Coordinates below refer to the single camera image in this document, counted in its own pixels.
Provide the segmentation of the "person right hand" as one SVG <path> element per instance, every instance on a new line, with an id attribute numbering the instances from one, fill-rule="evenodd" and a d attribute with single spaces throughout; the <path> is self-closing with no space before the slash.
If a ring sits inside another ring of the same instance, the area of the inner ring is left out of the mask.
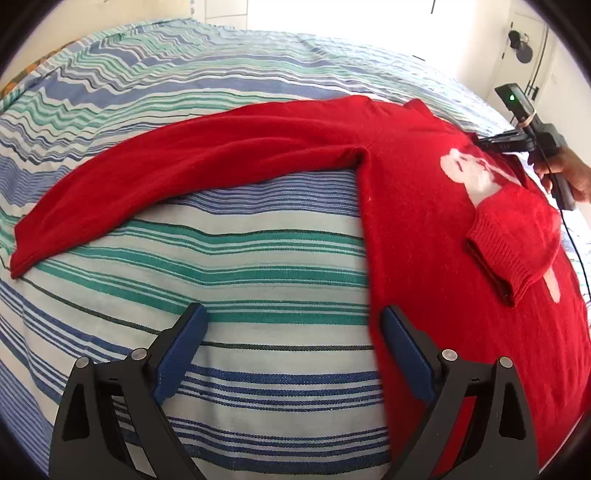
<path id="1" fill-rule="evenodd" d="M 556 155 L 546 160 L 539 154 L 531 154 L 528 164 L 534 168 L 547 193 L 551 193 L 553 189 L 550 174 L 561 174 L 569 183 L 576 202 L 590 202 L 590 166 L 569 147 L 563 146 Z"/>

